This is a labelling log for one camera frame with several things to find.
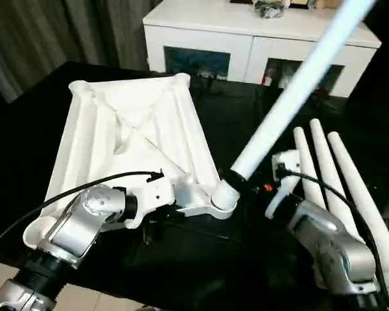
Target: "black joint ring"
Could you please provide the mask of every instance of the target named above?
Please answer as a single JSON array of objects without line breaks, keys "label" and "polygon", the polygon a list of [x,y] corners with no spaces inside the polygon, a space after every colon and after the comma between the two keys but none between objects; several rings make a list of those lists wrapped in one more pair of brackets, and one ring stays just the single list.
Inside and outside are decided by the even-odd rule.
[{"label": "black joint ring", "polygon": [[223,179],[237,192],[242,192],[248,187],[248,181],[234,170],[227,170],[223,173]]}]

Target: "item on cabinet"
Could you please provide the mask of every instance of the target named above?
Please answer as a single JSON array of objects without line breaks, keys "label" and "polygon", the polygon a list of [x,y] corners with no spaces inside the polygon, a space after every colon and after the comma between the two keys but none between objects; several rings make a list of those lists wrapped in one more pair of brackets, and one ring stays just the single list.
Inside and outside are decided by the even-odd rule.
[{"label": "item on cabinet", "polygon": [[209,79],[215,78],[215,74],[211,72],[207,67],[200,68],[199,71],[197,72],[197,76],[201,76],[202,78],[209,78]]},{"label": "item on cabinet", "polygon": [[289,62],[285,62],[283,64],[281,79],[279,80],[278,87],[280,89],[285,89],[290,83],[294,73],[295,70],[293,69],[293,65]]},{"label": "item on cabinet", "polygon": [[231,3],[244,3],[246,5],[251,5],[252,4],[252,0],[231,0],[230,2]]},{"label": "item on cabinet", "polygon": [[278,18],[284,15],[291,0],[257,0],[253,7],[261,18]]},{"label": "item on cabinet", "polygon": [[309,0],[309,8],[338,8],[343,0]]},{"label": "item on cabinet", "polygon": [[308,9],[309,0],[291,0],[291,8],[305,8]]},{"label": "item on cabinet", "polygon": [[224,73],[224,72],[219,72],[217,75],[216,75],[216,80],[227,80],[228,79],[228,73]]},{"label": "item on cabinet", "polygon": [[264,77],[262,78],[261,84],[263,86],[271,86],[276,73],[277,73],[277,63],[273,62],[272,60],[269,60],[268,64],[266,65],[265,74]]}]

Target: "white cabinet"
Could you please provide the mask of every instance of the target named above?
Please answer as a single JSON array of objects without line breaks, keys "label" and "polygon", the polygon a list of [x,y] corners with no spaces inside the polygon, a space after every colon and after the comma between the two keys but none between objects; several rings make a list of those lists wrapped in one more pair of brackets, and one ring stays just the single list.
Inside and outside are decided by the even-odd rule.
[{"label": "white cabinet", "polygon": [[[150,69],[285,86],[328,28],[334,10],[290,8],[261,19],[229,0],[163,0],[143,20]],[[361,23],[337,54],[319,91],[348,97],[381,42]]]},{"label": "white cabinet", "polygon": [[[292,74],[294,73],[315,45],[315,42],[310,41],[255,37],[244,81],[261,84],[268,69],[278,70],[278,77],[272,81],[278,84],[283,76],[291,74],[291,70]],[[322,80],[328,93],[338,97],[349,97],[375,51],[371,48],[343,46],[336,55],[331,70]],[[287,70],[290,69],[289,73],[282,72],[283,64]]]}]

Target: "cabinet drawer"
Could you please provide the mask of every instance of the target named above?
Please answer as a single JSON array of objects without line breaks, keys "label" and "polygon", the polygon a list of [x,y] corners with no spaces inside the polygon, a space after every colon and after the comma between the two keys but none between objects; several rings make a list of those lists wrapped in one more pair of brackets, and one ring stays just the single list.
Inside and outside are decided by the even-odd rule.
[{"label": "cabinet drawer", "polygon": [[[260,84],[264,75],[268,75],[268,64],[276,67],[275,63],[285,61],[295,71],[316,46],[316,42],[286,40],[275,38],[255,37],[253,39],[250,61],[245,75],[245,82]],[[328,85],[328,92],[338,97],[349,97],[359,81],[365,68],[368,66],[376,49],[343,46],[333,61],[322,83]]]}]

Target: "white sideboard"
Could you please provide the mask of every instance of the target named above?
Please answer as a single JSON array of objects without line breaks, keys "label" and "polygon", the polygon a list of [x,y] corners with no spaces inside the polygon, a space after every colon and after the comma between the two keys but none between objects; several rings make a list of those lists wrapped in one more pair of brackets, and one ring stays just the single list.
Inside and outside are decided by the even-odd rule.
[{"label": "white sideboard", "polygon": [[[228,80],[261,84],[270,60],[296,67],[329,26],[334,10],[290,8],[261,19],[230,0],[164,0],[143,20],[150,70],[167,72],[167,48],[227,53]],[[330,94],[348,97],[381,42],[361,23],[337,54]]]}]

